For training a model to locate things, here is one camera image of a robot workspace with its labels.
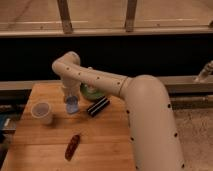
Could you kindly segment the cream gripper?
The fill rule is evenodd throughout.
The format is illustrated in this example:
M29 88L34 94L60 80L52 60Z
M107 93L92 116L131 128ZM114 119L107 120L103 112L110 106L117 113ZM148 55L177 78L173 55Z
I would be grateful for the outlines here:
M64 93L63 101L67 103L69 96L79 96L80 82L75 80L62 80L62 91Z

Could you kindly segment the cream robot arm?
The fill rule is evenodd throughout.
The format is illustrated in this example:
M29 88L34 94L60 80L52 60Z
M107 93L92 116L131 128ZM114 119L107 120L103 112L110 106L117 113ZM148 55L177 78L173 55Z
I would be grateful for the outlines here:
M84 83L125 102L136 171L184 171L185 162L168 92L156 77L134 78L88 69L68 52L52 70L62 81L66 96L76 95Z

